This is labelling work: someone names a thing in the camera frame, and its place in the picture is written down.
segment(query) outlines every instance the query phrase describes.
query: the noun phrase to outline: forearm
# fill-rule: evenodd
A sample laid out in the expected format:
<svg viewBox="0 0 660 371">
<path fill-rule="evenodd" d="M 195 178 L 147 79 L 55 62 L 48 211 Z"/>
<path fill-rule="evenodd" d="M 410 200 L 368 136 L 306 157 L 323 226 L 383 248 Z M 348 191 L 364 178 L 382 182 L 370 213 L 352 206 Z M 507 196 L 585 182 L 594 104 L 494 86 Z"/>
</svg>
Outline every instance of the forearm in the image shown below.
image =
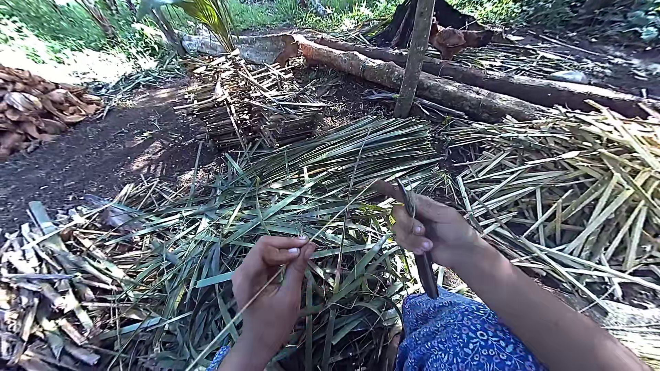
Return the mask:
<svg viewBox="0 0 660 371">
<path fill-rule="evenodd" d="M 263 371 L 277 350 L 264 349 L 258 341 L 241 335 L 218 371 Z"/>
<path fill-rule="evenodd" d="M 649 370 L 607 331 L 481 241 L 451 267 L 550 370 Z"/>
</svg>

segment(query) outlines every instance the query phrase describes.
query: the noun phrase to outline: knife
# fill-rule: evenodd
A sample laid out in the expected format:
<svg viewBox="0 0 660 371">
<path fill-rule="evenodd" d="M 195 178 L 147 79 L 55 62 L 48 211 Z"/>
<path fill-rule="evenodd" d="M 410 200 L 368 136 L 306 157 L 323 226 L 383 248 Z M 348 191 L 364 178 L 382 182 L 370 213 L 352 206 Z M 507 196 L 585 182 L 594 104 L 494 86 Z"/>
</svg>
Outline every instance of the knife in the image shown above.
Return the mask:
<svg viewBox="0 0 660 371">
<path fill-rule="evenodd" d="M 396 178 L 397 185 L 403 194 L 403 205 L 411 218 L 415 218 L 415 203 L 412 191 L 407 191 L 401 183 L 401 180 Z M 424 252 L 422 255 L 414 255 L 415 264 L 417 265 L 417 273 L 419 279 L 422 281 L 422 288 L 429 298 L 435 299 L 438 297 L 438 286 L 436 285 L 436 278 L 433 274 L 433 259 L 430 252 Z"/>
</svg>

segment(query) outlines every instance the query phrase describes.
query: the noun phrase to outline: green palm frond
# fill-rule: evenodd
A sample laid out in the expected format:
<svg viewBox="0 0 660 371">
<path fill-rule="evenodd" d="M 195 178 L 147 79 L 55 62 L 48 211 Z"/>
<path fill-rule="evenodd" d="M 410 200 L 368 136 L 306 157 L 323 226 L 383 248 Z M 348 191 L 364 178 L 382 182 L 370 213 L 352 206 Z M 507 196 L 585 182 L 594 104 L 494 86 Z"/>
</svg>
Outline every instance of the green palm frond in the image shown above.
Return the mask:
<svg viewBox="0 0 660 371">
<path fill-rule="evenodd" d="M 202 22 L 214 33 L 225 50 L 234 50 L 231 39 L 232 18 L 226 0 L 142 0 L 137 9 L 137 20 L 163 5 L 174 5 L 183 9 L 186 14 Z"/>
<path fill-rule="evenodd" d="M 226 51 L 234 50 L 231 39 L 232 18 L 226 0 L 180 1 L 175 5 L 208 27 L 218 37 Z"/>
</svg>

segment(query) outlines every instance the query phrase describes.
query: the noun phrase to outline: wrist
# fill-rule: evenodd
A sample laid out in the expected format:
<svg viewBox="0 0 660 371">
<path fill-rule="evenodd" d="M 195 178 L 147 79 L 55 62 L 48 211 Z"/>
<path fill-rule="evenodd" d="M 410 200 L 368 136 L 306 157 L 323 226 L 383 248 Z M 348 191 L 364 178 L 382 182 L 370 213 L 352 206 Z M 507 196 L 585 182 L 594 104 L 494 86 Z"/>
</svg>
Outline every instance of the wrist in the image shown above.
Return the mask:
<svg viewBox="0 0 660 371">
<path fill-rule="evenodd" d="M 270 360 L 282 347 L 281 343 L 268 340 L 268 337 L 264 336 L 264 334 L 259 331 L 245 330 L 246 329 L 243 328 L 243 332 L 238 337 L 236 344 L 249 349 L 251 354 L 258 356 L 259 358 L 267 358 L 267 360 Z"/>
<path fill-rule="evenodd" d="M 277 350 L 265 348 L 252 336 L 240 335 L 219 370 L 263 370 Z"/>
<path fill-rule="evenodd" d="M 465 269 L 474 269 L 476 265 L 488 265 L 489 261 L 496 259 L 500 253 L 495 250 L 488 242 L 484 241 L 481 237 L 475 239 L 474 242 L 457 246 L 451 251 L 443 252 L 438 251 L 434 256 L 434 261 L 440 259 L 443 265 L 450 268 L 456 273 Z"/>
</svg>

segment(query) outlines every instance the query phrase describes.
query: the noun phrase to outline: soil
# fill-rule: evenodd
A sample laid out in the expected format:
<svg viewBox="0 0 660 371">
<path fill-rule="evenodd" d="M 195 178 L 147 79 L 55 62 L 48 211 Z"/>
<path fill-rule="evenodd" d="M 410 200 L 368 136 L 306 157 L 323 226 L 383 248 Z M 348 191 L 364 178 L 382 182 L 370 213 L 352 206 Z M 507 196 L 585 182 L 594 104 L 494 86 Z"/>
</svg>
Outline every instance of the soil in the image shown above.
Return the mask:
<svg viewBox="0 0 660 371">
<path fill-rule="evenodd" d="M 137 93 L 104 119 L 86 120 L 54 142 L 0 164 L 0 229 L 13 232 L 27 221 L 30 201 L 41 201 L 54 217 L 57 211 L 81 205 L 86 193 L 114 197 L 143 177 L 189 182 L 200 128 L 174 111 L 179 89 Z M 204 143 L 200 166 L 213 158 L 213 150 Z"/>
<path fill-rule="evenodd" d="M 580 63 L 597 65 L 600 73 L 587 73 L 590 83 L 612 90 L 660 99 L 660 49 L 615 40 L 596 40 L 585 34 L 548 32 L 520 28 L 521 45 L 539 45 L 558 55 L 569 55 Z"/>
</svg>

